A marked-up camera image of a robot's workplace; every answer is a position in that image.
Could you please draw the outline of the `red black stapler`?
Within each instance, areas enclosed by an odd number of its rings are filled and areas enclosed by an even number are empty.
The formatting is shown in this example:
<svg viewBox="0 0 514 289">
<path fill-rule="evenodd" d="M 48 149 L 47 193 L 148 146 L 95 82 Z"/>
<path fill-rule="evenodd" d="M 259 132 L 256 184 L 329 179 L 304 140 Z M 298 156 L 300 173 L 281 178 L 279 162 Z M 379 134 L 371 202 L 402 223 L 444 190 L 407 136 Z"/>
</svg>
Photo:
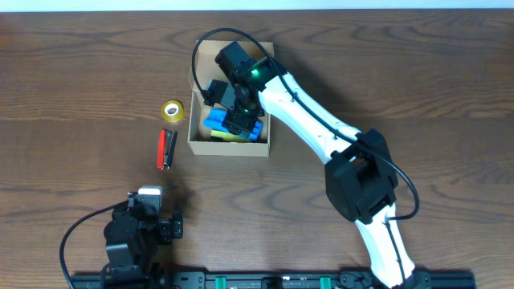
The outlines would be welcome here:
<svg viewBox="0 0 514 289">
<path fill-rule="evenodd" d="M 160 131 L 157 146 L 157 168 L 159 170 L 168 170 L 171 167 L 176 143 L 177 132 L 167 129 Z"/>
</svg>

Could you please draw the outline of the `blue plastic holder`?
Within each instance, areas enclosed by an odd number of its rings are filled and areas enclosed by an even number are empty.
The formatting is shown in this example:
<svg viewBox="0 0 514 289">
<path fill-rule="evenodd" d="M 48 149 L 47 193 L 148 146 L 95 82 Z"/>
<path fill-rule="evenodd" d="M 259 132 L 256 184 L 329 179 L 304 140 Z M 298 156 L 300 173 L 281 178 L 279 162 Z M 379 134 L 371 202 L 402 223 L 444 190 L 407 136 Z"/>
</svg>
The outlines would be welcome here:
<svg viewBox="0 0 514 289">
<path fill-rule="evenodd" d="M 256 142 L 263 131 L 263 123 L 256 119 L 251 129 L 248 130 L 249 120 L 237 120 L 232 111 L 226 111 L 220 108 L 213 108 L 203 124 L 212 131 L 224 132 L 246 140 Z"/>
</svg>

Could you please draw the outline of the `yellow highlighter pen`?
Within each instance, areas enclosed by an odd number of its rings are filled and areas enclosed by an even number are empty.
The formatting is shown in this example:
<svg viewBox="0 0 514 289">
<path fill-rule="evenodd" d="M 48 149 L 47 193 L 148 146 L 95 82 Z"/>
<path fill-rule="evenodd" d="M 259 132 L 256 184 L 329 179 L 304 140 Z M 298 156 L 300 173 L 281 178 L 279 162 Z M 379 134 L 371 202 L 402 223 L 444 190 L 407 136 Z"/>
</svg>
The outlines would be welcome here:
<svg viewBox="0 0 514 289">
<path fill-rule="evenodd" d="M 235 142 L 235 143 L 250 143 L 251 140 L 236 136 L 234 134 L 231 134 L 229 132 L 223 132 L 218 130 L 211 130 L 210 136 L 215 140 L 222 140 L 224 142 Z"/>
</svg>

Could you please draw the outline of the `brown cardboard box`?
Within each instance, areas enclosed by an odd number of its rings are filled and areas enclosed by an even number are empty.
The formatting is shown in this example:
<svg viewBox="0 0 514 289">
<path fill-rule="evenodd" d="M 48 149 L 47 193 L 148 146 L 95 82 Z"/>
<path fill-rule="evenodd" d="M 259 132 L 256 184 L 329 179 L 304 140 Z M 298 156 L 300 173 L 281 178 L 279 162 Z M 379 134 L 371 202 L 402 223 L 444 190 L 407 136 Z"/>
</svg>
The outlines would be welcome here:
<svg viewBox="0 0 514 289">
<path fill-rule="evenodd" d="M 210 128 L 203 124 L 204 119 L 210 114 L 211 107 L 204 104 L 204 98 L 198 89 L 207 88 L 207 84 L 212 79 L 227 80 L 214 59 L 220 50 L 229 44 L 228 41 L 222 40 L 204 40 L 196 52 L 195 68 L 190 69 L 190 71 L 196 73 L 189 75 L 192 100 L 187 137 L 188 145 L 195 155 L 268 157 L 271 147 L 271 116 L 269 114 L 259 118 L 259 121 L 263 123 L 263 131 L 256 142 L 238 143 L 214 140 L 211 138 Z"/>
</svg>

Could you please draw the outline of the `yellow tape roll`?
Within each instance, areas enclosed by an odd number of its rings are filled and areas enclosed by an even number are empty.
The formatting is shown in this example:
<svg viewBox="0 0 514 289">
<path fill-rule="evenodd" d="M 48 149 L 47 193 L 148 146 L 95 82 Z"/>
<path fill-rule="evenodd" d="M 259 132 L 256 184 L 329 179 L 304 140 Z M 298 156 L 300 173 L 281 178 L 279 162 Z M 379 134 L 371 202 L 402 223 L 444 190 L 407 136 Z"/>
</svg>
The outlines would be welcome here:
<svg viewBox="0 0 514 289">
<path fill-rule="evenodd" d="M 174 123 L 184 117 L 184 108 L 178 100 L 170 100 L 161 106 L 161 116 L 167 122 Z"/>
</svg>

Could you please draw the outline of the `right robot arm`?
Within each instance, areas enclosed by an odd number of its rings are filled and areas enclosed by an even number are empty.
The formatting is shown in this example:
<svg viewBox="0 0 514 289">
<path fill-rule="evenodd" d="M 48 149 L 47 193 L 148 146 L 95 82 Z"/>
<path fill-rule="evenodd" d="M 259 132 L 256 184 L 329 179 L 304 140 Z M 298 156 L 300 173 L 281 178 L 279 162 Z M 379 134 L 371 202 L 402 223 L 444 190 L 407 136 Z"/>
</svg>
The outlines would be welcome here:
<svg viewBox="0 0 514 289">
<path fill-rule="evenodd" d="M 205 104 L 226 108 L 222 127 L 248 138 L 265 113 L 286 124 L 323 163 L 328 199 L 357 225 L 374 276 L 388 288 L 412 286 L 415 265 L 398 229 L 394 194 L 405 174 L 392 162 L 385 137 L 337 119 L 270 55 L 254 59 L 232 42 L 214 61 L 226 80 L 211 80 L 202 94 Z"/>
</svg>

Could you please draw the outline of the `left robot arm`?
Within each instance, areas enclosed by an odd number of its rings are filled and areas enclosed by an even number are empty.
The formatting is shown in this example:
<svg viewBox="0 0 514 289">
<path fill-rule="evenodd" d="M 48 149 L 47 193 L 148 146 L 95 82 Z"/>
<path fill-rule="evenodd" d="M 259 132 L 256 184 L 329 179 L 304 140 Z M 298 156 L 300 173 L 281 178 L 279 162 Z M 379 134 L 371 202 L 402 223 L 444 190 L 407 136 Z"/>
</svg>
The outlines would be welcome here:
<svg viewBox="0 0 514 289">
<path fill-rule="evenodd" d="M 180 211 L 172 212 L 170 218 L 160 217 L 162 195 L 161 186 L 145 185 L 130 192 L 127 201 L 113 210 L 104 228 L 111 285 L 149 283 L 157 274 L 153 262 L 157 247 L 182 237 Z"/>
</svg>

